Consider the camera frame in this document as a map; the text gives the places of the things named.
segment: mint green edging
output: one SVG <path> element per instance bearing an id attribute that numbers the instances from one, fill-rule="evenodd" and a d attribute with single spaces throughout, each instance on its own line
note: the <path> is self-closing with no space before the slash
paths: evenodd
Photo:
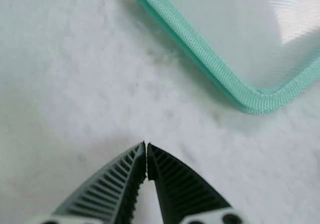
<path id="1" fill-rule="evenodd" d="M 263 94 L 244 83 L 192 28 L 168 0 L 139 0 L 182 45 L 193 60 L 223 89 L 238 108 L 266 114 L 302 92 L 320 78 L 320 57 L 281 89 Z"/>

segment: green fabric trim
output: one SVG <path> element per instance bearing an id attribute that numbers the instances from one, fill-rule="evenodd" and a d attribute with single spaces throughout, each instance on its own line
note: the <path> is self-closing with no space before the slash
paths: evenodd
<path id="1" fill-rule="evenodd" d="M 161 22 L 192 59 L 243 111 L 252 114 L 269 113 L 292 100 L 320 78 L 320 57 L 318 57 L 280 89 L 272 93 L 263 93 L 264 90 L 248 86 L 235 75 L 168 0 L 138 1 Z"/>

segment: white marble surface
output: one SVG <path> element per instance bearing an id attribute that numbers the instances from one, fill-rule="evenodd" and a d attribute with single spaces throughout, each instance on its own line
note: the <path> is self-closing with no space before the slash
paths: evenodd
<path id="1" fill-rule="evenodd" d="M 135 0 L 0 0 L 0 223 L 50 213 L 141 140 L 253 223 L 318 223 L 319 87 L 247 115 Z M 162 223 L 153 183 L 138 200 L 134 223 Z"/>

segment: white countertop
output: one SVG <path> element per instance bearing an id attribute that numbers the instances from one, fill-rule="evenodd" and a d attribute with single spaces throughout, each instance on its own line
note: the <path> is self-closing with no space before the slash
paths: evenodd
<path id="1" fill-rule="evenodd" d="M 52 212 L 142 140 L 252 223 L 318 223 L 320 83 L 236 110 L 135 0 L 0 0 L 0 223 Z M 152 182 L 134 224 L 162 223 Z"/>

